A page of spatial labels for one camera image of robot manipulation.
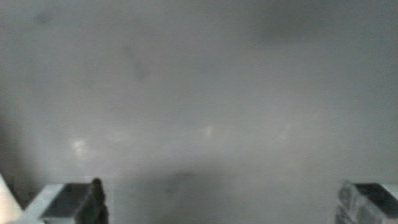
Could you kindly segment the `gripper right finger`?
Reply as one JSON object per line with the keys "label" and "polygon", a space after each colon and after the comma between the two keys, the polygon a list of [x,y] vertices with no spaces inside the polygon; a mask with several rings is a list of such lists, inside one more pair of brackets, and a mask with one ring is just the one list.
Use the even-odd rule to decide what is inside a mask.
{"label": "gripper right finger", "polygon": [[343,182],[334,224],[398,224],[398,184]]}

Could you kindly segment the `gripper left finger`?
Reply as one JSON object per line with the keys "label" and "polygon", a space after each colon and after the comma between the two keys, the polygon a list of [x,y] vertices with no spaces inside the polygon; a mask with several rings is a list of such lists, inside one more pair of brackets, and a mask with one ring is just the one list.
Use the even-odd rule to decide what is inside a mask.
{"label": "gripper left finger", "polygon": [[87,183],[46,185],[23,211],[23,223],[108,224],[105,199],[97,178]]}

